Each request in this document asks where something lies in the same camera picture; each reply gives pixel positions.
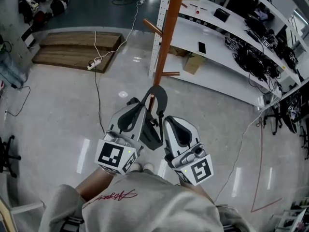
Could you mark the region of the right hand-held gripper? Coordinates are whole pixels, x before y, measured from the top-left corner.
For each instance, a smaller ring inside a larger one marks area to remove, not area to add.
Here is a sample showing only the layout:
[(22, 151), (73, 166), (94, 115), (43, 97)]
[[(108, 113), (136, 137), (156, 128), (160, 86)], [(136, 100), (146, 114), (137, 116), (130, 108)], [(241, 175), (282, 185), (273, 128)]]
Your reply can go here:
[(196, 127), (185, 119), (167, 116), (163, 121), (165, 160), (179, 178), (193, 186), (213, 176), (210, 154), (200, 143)]

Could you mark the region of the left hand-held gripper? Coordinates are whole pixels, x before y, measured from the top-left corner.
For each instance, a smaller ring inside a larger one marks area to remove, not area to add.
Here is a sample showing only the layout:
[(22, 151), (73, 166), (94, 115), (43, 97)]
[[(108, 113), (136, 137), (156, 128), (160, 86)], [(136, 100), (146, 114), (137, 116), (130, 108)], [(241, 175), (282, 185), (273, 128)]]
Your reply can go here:
[(140, 155), (138, 140), (144, 126), (146, 108), (139, 103), (116, 112), (103, 139), (98, 141), (94, 162), (111, 174), (125, 175)]

